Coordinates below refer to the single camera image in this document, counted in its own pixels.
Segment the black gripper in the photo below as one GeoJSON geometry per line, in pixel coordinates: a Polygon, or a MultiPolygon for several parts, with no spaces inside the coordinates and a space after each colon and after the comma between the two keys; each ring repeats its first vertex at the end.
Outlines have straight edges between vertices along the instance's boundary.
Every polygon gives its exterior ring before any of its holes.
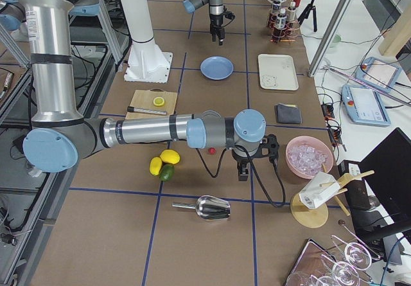
{"type": "MultiPolygon", "coordinates": [[[[274,166],[277,166],[277,160],[279,158],[279,143],[277,136],[274,134],[268,134],[263,136],[258,148],[255,152],[249,152],[251,159],[268,158],[269,162],[274,166]]],[[[250,176],[249,159],[244,150],[239,148],[239,145],[232,150],[232,157],[237,161],[238,180],[245,181],[250,176]]]]}
{"type": "Polygon", "coordinates": [[[230,24],[235,19],[235,15],[226,8],[209,8],[209,18],[209,32],[212,36],[212,41],[216,42],[216,38],[218,37],[218,44],[222,45],[225,37],[223,20],[228,19],[229,22],[227,24],[230,24]]]}

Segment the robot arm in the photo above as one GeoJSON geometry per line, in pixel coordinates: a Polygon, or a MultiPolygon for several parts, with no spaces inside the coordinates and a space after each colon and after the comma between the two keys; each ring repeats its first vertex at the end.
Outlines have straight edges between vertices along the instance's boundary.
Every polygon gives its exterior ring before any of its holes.
{"type": "Polygon", "coordinates": [[[61,172],[105,148],[163,141],[185,141],[195,149],[231,150],[242,181],[254,167],[253,159],[267,157],[276,162],[277,139],[266,134],[263,115],[253,109],[233,118],[214,111],[131,120],[84,118],[76,106],[69,16],[97,15],[101,0],[17,2],[28,30],[37,104],[22,147],[26,159],[39,170],[61,172]]]}
{"type": "Polygon", "coordinates": [[[209,33],[213,42],[218,41],[220,46],[225,40],[225,27],[235,20],[236,16],[228,11],[223,0],[183,0],[187,13],[194,13],[203,6],[208,6],[209,10],[209,33]]]}

